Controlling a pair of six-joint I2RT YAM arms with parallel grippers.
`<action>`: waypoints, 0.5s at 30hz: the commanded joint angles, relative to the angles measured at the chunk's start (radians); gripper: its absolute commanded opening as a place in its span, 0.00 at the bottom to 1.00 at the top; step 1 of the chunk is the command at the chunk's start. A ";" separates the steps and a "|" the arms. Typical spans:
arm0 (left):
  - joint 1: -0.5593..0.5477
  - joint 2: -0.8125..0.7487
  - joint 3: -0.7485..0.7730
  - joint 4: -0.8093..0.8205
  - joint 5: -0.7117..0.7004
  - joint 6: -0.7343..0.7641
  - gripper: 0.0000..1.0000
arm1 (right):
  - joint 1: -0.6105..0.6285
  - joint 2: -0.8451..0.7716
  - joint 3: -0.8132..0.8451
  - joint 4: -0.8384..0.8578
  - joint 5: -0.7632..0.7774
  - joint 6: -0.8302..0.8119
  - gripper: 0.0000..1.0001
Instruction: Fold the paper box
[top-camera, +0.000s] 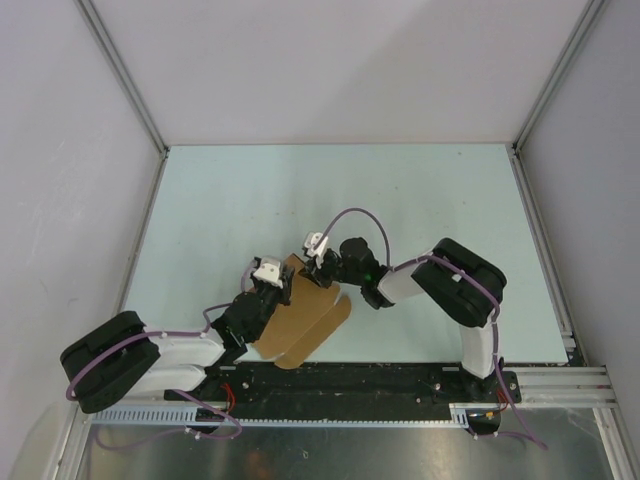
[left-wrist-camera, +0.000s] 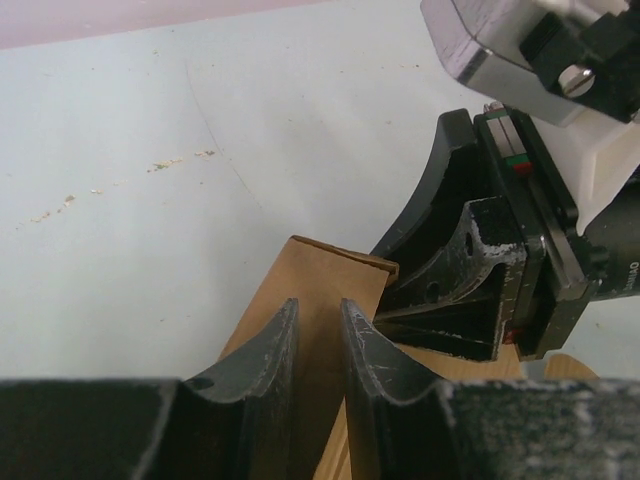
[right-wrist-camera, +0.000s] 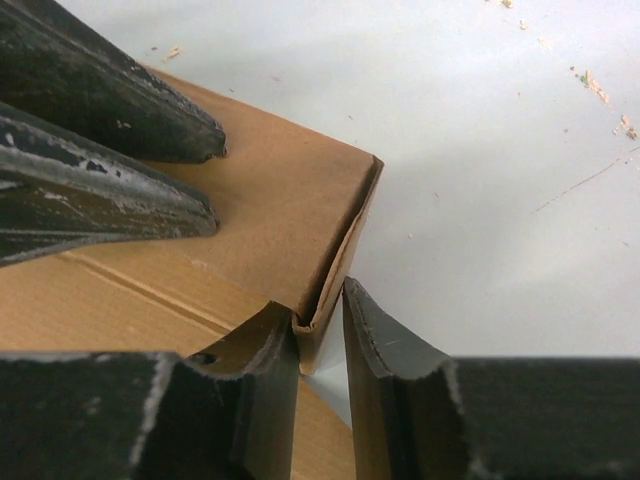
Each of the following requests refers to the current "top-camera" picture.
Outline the brown cardboard box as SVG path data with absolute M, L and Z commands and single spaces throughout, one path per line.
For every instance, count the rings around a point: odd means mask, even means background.
M 349 318 L 352 302 L 337 283 L 324 289 L 301 275 L 302 260 L 285 260 L 295 274 L 290 304 L 279 305 L 261 337 L 252 344 L 262 360 L 283 370 L 299 368 Z

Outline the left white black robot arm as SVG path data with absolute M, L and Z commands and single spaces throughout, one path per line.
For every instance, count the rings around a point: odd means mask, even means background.
M 214 397 L 221 387 L 217 369 L 243 356 L 277 307 L 290 304 L 294 275 L 292 266 L 263 259 L 251 274 L 253 289 L 199 331 L 151 331 L 137 312 L 117 314 L 61 353 L 67 399 L 91 414 L 127 396 L 168 390 Z

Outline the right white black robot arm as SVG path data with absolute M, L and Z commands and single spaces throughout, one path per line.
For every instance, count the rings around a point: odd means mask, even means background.
M 324 234 L 311 232 L 303 252 L 302 276 L 321 288 L 357 286 L 376 310 L 428 295 L 460 327 L 463 393 L 484 401 L 496 391 L 502 379 L 497 317 L 507 285 L 496 266 L 450 238 L 396 267 L 378 262 L 361 237 L 343 241 L 334 251 Z

